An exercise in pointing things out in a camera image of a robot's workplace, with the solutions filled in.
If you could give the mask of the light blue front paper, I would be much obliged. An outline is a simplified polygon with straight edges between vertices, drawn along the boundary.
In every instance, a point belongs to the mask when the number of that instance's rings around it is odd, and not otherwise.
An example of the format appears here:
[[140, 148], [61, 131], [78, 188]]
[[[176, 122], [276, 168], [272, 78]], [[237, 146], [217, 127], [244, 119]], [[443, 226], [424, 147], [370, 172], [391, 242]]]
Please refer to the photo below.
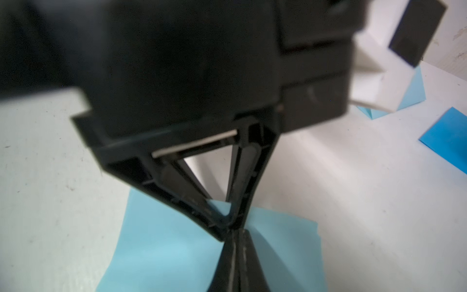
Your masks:
[[[252, 208], [246, 227], [274, 292], [328, 289], [317, 224]], [[192, 220], [135, 189], [100, 292], [205, 292], [223, 244]]]

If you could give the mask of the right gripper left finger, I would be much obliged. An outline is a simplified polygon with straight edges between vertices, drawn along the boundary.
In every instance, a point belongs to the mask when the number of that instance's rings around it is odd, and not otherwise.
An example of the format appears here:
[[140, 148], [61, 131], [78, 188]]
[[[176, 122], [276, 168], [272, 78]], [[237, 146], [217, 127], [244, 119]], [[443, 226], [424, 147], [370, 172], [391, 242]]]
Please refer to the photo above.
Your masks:
[[208, 292], [238, 292], [239, 276], [239, 232], [230, 232], [224, 242], [220, 258]]

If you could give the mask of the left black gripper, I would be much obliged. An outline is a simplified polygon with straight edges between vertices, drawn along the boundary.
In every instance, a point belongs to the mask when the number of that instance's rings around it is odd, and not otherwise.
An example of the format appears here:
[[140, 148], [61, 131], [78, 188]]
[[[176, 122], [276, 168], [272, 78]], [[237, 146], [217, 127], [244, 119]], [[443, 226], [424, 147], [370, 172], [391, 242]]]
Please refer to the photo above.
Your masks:
[[1, 98], [79, 89], [96, 146], [255, 117], [287, 133], [347, 110], [367, 1], [2, 1]]

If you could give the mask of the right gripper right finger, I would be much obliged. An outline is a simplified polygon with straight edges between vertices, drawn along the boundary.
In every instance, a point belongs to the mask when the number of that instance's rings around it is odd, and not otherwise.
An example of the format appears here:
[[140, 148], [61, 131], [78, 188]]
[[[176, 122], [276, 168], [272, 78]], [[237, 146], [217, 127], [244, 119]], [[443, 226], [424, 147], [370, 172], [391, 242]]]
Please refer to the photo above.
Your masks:
[[239, 230], [238, 261], [240, 292], [270, 292], [250, 232]]

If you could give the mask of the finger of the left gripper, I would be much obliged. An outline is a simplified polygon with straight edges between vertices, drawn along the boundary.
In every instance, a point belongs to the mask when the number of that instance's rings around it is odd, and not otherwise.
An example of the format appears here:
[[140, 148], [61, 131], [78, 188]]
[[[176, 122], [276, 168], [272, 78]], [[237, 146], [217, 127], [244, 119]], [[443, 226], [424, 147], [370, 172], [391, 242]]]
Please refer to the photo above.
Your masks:
[[225, 130], [236, 130], [233, 139], [227, 201], [231, 209], [226, 225], [230, 230], [245, 225], [255, 190], [280, 136], [280, 116], [261, 109], [225, 122]]
[[185, 215], [220, 242], [225, 241], [228, 230], [223, 215], [209, 204], [211, 196], [183, 159], [154, 159], [135, 140], [112, 145], [91, 113], [78, 114], [72, 121], [103, 171]]

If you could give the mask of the bright blue square paper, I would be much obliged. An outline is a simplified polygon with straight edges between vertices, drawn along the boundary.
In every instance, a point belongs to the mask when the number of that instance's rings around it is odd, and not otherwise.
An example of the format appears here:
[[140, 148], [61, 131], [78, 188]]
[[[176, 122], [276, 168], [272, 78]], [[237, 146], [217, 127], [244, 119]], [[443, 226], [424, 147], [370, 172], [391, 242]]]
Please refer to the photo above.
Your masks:
[[463, 173], [467, 172], [467, 116], [451, 107], [419, 141]]

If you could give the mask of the light blue paper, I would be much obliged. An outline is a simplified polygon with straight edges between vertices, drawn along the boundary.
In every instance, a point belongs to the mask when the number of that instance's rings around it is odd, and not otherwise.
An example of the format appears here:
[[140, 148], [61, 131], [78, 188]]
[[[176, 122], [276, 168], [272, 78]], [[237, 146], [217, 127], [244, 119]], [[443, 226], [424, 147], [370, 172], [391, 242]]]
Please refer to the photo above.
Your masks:
[[[416, 105], [417, 103], [424, 102], [425, 100], [426, 93], [424, 90], [422, 68], [421, 66], [417, 66], [415, 69], [415, 75], [413, 76], [411, 84], [409, 85], [404, 98], [398, 107], [398, 111]], [[389, 114], [388, 112], [379, 111], [376, 109], [359, 106], [357, 106], [357, 108], [371, 120], [378, 119]]]
[[[328, 289], [317, 224], [252, 208], [246, 227], [274, 292]], [[223, 244], [192, 220], [135, 189], [100, 292], [205, 292]]]

